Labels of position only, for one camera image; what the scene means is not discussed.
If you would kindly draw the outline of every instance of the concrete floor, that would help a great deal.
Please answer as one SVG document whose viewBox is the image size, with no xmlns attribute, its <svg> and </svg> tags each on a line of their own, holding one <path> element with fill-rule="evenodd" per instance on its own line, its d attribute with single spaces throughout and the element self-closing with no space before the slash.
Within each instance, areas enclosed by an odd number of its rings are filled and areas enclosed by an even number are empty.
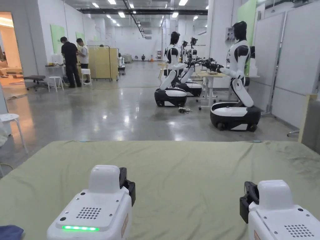
<svg viewBox="0 0 320 240">
<path fill-rule="evenodd" d="M 154 91 L 160 85 L 157 62 L 126 65 L 126 75 L 119 82 L 94 81 L 93 88 L 66 89 L 50 93 L 43 89 L 26 97 L 8 100 L 10 113 L 20 115 L 29 156 L 21 145 L 12 123 L 12 136 L 0 148 L 0 162 L 14 168 L 52 141 L 251 141 L 296 140 L 288 138 L 291 130 L 273 117 L 263 117 L 255 133 L 220 132 L 210 122 L 210 110 L 198 110 L 199 103 L 188 98 L 189 114 L 177 108 L 159 108 Z M 5 94 L 12 90 L 3 89 Z"/>
</svg>

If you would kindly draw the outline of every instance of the robot shoulder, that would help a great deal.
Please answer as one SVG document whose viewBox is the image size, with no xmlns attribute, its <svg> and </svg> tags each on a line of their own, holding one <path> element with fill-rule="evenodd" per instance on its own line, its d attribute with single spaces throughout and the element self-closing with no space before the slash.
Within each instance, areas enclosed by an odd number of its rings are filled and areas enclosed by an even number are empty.
<svg viewBox="0 0 320 240">
<path fill-rule="evenodd" d="M 178 49 L 176 49 L 175 47 L 173 47 L 173 48 L 171 49 L 171 54 L 172 54 L 172 55 L 175 55 L 175 56 L 178 56 L 178 55 L 179 55 Z"/>
<path fill-rule="evenodd" d="M 239 46 L 237 50 L 238 50 L 238 56 L 239 57 L 240 56 L 247 56 L 249 54 L 249 51 L 250 51 L 249 47 L 246 46 L 246 45 Z"/>
</svg>

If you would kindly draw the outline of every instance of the black shirt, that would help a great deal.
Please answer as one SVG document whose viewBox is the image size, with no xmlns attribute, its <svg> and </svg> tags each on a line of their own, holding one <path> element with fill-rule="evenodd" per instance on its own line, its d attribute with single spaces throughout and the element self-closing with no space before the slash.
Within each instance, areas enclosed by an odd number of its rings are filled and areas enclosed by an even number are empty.
<svg viewBox="0 0 320 240">
<path fill-rule="evenodd" d="M 77 64 L 77 47 L 71 42 L 66 42 L 61 47 L 61 53 L 64 55 L 66 59 L 66 64 Z"/>
</svg>

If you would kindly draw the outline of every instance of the label sticker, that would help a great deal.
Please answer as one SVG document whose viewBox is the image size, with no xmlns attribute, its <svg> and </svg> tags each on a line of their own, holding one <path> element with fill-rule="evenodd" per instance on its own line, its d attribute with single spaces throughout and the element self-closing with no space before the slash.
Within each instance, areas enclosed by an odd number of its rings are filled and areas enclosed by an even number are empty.
<svg viewBox="0 0 320 240">
<path fill-rule="evenodd" d="M 255 240 L 261 240 L 256 232 L 256 230 L 254 231 L 254 239 Z"/>
<path fill-rule="evenodd" d="M 125 217 L 124 223 L 122 225 L 122 228 L 121 228 L 121 238 L 123 238 L 123 235 L 124 235 L 125 229 L 127 228 L 128 222 L 129 222 L 129 215 L 127 214 L 127 216 Z"/>
</svg>

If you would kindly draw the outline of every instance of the white stool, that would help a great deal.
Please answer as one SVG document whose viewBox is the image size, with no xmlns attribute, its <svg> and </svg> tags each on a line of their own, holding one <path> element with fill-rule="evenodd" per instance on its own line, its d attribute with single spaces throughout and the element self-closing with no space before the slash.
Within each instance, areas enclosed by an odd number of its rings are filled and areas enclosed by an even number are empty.
<svg viewBox="0 0 320 240">
<path fill-rule="evenodd" d="M 59 86 L 58 86 L 58 87 L 60 87 L 60 83 L 61 83 L 62 90 L 64 91 L 63 83 L 62 83 L 62 78 L 59 77 L 59 76 L 51 76 L 51 77 L 49 77 L 49 81 L 48 81 L 48 90 L 49 90 L 49 92 L 50 92 L 50 84 L 49 84 L 49 83 L 50 83 L 50 80 L 51 80 L 51 79 L 54 81 L 54 88 L 56 89 L 56 92 L 58 92 L 56 79 L 59 80 Z"/>
<path fill-rule="evenodd" d="M 0 122 L 3 123 L 8 123 L 8 122 L 13 122 L 15 121 L 17 123 L 19 132 L 20 132 L 20 137 L 21 137 L 21 142 L 22 145 L 24 147 L 24 150 L 26 151 L 26 153 L 28 153 L 28 149 L 26 147 L 26 143 L 24 142 L 23 136 L 22 136 L 22 132 L 21 132 L 21 128 L 20 128 L 20 124 L 19 124 L 19 115 L 18 114 L 0 114 Z"/>
<path fill-rule="evenodd" d="M 91 72 L 90 72 L 90 69 L 81 69 L 81 74 L 82 74 L 82 78 L 81 78 L 81 83 L 82 83 L 82 86 L 84 85 L 84 82 L 83 82 L 83 75 L 89 75 L 89 78 L 90 78 L 90 85 L 92 86 L 92 81 L 91 81 Z"/>
</svg>

